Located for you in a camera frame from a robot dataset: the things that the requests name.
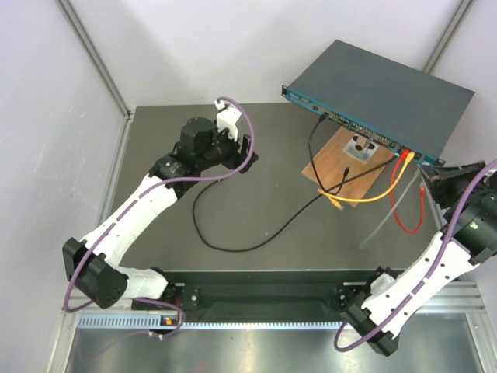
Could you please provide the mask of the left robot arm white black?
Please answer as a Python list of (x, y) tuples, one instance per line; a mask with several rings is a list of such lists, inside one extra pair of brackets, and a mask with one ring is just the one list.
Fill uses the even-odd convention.
[(215, 120), (188, 120), (173, 150), (154, 163), (128, 199), (94, 231), (63, 245), (70, 285), (102, 309), (121, 298), (150, 298), (159, 308), (171, 306), (176, 290), (163, 273), (124, 268), (120, 262), (141, 233), (202, 180), (203, 171), (223, 165), (231, 174), (244, 173), (256, 161), (251, 137), (239, 134), (239, 118), (229, 110)]

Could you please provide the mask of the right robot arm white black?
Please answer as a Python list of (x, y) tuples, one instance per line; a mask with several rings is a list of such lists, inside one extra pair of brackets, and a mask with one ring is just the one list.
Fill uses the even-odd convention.
[(392, 355), (401, 328), (428, 300), (496, 255), (496, 162), (419, 171), (447, 223), (407, 270), (378, 267), (364, 286), (343, 295), (342, 324), (360, 337), (348, 346), (336, 344), (339, 352), (368, 343), (377, 354)]

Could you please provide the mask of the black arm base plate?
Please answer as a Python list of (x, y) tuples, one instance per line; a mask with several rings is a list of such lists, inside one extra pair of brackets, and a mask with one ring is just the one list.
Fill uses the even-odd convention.
[(158, 300), (185, 311), (207, 309), (216, 302), (318, 301), (328, 306), (335, 303), (340, 288), (365, 284), (382, 270), (160, 271), (168, 284)]

